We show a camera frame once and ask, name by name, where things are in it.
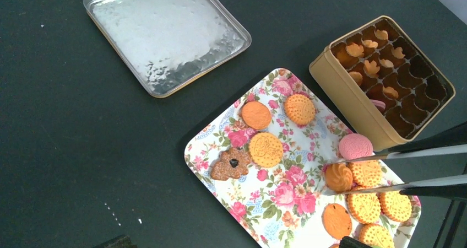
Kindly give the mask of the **white handled metal tongs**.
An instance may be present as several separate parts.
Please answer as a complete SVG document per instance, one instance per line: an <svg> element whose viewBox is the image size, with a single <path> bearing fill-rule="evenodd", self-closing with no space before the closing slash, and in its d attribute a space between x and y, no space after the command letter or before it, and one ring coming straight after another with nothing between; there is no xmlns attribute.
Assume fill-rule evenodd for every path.
<svg viewBox="0 0 467 248"><path fill-rule="evenodd" d="M323 191L326 196L351 195L354 193L381 193L399 191L408 196L433 196L454 200L466 200L466 175L460 171L448 172L460 166L454 159L466 161L466 144L450 146L398 145L385 154L367 152L362 145L351 146L347 157L311 153L309 164L326 171L332 164L368 164L371 161L388 166L388 169L404 179L404 182L388 186L367 186L361 190L338 191L331 186Z"/></svg>

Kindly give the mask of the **brown flower cookie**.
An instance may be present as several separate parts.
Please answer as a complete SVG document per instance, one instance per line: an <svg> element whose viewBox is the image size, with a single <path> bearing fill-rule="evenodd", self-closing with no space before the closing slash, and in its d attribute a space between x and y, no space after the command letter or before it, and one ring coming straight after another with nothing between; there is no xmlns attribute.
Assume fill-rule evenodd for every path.
<svg viewBox="0 0 467 248"><path fill-rule="evenodd" d="M249 173L248 166L252 158L243 149L231 147L221 153L219 160L211 169L210 176L214 180L226 181L229 178L239 179Z"/></svg>

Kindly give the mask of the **floral cookie tray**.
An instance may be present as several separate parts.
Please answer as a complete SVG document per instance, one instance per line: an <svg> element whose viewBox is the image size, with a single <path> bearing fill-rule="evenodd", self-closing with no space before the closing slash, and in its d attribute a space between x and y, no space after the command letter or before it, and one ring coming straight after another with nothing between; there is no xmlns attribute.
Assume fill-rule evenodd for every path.
<svg viewBox="0 0 467 248"><path fill-rule="evenodd" d="M283 103L291 94L313 102L316 115L298 126ZM242 120L246 102L264 104L272 115L266 132L283 145L281 162L271 168L255 164L247 175L213 180L210 170L230 147L247 151L256 131ZM344 195L327 191L324 171L339 156L339 142L350 129L292 72L277 68L242 95L186 145L187 166L261 247L330 247L336 243L324 228L322 214L332 203L346 206Z"/></svg>

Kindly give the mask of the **gold cookie tin box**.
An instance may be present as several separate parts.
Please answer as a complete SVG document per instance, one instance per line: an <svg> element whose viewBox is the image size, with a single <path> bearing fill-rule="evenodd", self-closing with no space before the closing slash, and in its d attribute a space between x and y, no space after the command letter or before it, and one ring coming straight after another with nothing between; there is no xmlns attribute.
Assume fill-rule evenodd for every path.
<svg viewBox="0 0 467 248"><path fill-rule="evenodd" d="M453 84L385 15L331 42L309 72L376 151L413 141L455 97Z"/></svg>

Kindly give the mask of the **silver tin lid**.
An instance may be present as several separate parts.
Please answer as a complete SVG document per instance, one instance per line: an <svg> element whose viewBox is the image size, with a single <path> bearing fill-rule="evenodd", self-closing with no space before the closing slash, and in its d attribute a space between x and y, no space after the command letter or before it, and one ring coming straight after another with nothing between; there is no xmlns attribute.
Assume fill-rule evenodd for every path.
<svg viewBox="0 0 467 248"><path fill-rule="evenodd" d="M102 34L153 97L165 98L252 42L219 0L83 0Z"/></svg>

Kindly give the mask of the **yellow dotted round biscuit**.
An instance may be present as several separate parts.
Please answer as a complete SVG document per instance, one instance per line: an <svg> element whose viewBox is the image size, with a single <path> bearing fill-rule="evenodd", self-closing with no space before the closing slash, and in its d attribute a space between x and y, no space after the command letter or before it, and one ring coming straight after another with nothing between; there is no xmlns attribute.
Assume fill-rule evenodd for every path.
<svg viewBox="0 0 467 248"><path fill-rule="evenodd" d="M290 95L284 103L284 109L288 118L298 125L311 123L316 114L312 101L302 94Z"/></svg>

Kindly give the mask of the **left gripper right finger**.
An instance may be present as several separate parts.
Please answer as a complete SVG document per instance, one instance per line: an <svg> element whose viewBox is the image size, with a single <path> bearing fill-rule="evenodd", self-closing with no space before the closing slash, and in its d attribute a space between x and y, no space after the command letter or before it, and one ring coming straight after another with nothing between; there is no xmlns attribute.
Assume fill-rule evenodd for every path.
<svg viewBox="0 0 467 248"><path fill-rule="evenodd" d="M339 248L372 248L372 247L354 238L351 238L349 236L344 236L339 243Z"/></svg>

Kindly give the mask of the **orange plain round cookie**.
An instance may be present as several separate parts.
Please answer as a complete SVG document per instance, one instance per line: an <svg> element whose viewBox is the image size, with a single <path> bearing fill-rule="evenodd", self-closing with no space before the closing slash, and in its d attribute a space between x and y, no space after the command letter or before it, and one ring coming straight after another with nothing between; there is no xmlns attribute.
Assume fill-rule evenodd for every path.
<svg viewBox="0 0 467 248"><path fill-rule="evenodd" d="M272 120L269 109L258 101L250 101L244 104L241 117L245 124L255 130L263 130Z"/></svg>

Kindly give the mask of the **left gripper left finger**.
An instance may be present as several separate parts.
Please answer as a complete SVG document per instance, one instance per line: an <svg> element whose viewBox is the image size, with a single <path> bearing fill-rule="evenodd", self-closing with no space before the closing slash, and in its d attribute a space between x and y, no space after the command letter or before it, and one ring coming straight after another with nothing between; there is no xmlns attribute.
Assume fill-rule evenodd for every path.
<svg viewBox="0 0 467 248"><path fill-rule="evenodd" d="M93 248L137 248L129 235L119 235L111 240L93 246Z"/></svg>

